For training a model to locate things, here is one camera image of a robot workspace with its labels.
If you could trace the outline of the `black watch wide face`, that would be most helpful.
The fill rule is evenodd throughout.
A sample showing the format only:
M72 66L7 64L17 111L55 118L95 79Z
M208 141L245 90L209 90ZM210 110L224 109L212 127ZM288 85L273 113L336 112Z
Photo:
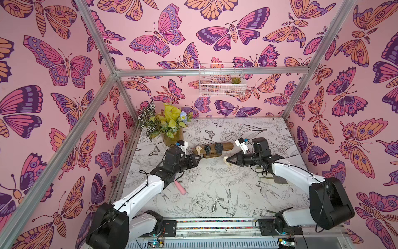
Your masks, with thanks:
M217 154L222 154L222 152L223 152L223 144L216 143L215 146L214 146L214 149L215 149Z

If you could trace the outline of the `silver metal keychain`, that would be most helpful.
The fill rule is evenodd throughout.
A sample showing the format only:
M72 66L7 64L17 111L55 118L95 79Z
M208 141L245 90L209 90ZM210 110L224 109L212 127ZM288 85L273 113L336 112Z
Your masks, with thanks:
M213 213L217 211L217 204L218 204L219 200L220 200L220 198L216 197L214 202L213 202L213 204L212 204L212 206L211 206L211 211Z

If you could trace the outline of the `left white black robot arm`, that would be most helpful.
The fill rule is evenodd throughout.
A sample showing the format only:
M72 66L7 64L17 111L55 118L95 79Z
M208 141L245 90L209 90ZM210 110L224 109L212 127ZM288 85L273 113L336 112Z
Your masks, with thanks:
M96 211L84 243L93 249L124 249L130 240L159 233L162 216L154 211L139 215L143 206L175 181L178 173L194 169L201 156L186 154L179 147L166 150L162 161L146 174L146 180L127 196L102 204Z

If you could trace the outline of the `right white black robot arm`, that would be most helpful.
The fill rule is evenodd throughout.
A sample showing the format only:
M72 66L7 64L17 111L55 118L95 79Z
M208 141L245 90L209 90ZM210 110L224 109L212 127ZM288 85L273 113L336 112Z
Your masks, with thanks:
M354 217L354 208L342 182L310 173L273 154L265 138L255 138L249 152L248 141L242 138L235 144L241 151L224 160L239 167L259 166L265 172L281 177L304 191L309 196L309 206L289 208L275 214L274 227L279 234L290 233L303 226L330 230Z

